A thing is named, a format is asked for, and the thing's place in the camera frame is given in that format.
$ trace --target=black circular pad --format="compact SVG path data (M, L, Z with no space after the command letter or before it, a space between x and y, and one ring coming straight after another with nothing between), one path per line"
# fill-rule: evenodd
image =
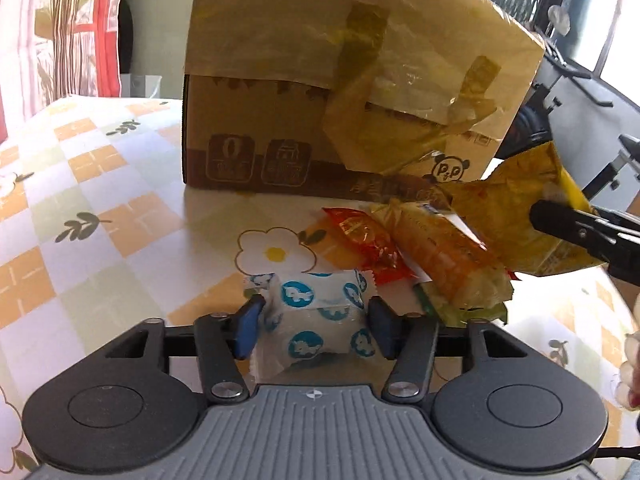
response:
M486 405L495 418L518 428L539 428L562 413L555 393L531 384L498 388L489 394Z
M41 461L79 473L140 467L166 455L198 418L193 392L136 359L75 367L38 389L23 410Z
M480 360L440 389L431 419L462 455L526 472L590 460L607 429L598 394L538 354Z
M69 403L69 413L90 428L115 428L136 418L144 404L136 390L105 384L77 394Z

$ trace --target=checkered tablecloth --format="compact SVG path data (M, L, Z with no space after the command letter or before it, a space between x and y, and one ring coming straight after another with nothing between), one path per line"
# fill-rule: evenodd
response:
M0 479L33 467L29 395L140 320L233 311L246 274L361 263L321 211L348 202L185 188L180 122L180 101L71 97L0 145L0 196L12 188L0 198ZM635 326L603 270L514 286L508 330L600 392L605 445L640 444L613 400ZM419 309L407 283L380 292L399 313ZM613 479L628 462L597 467Z

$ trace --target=red candy wrapper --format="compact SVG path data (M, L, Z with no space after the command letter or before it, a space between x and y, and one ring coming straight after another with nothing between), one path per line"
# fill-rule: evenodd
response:
M345 207L322 209L349 243L365 257L361 270L372 270L377 284L414 276L389 233L371 216Z

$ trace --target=curtain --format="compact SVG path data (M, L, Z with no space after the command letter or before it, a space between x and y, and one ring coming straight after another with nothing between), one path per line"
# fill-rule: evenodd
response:
M0 0L0 142L70 94L118 97L120 0Z

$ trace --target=snack wrapper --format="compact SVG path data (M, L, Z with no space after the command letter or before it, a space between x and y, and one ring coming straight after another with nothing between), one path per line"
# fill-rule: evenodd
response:
M489 308L511 299L504 266L432 206L391 201L371 211L453 308Z
M251 362L257 382L320 354L376 354L366 325L376 293L370 272L264 274L249 277L247 287L267 300Z
M542 199L594 214L552 142L508 158L486 180L439 187L465 224L510 270L548 276L602 263L582 247L536 231L529 221L529 209Z
M437 315L446 326L464 328L470 319L499 319L505 324L508 321L507 307L504 303L496 303L489 308L453 308L433 282L417 283L414 291L425 313Z
M413 276L388 232L364 211L345 207L323 208L332 222L366 261L378 285Z

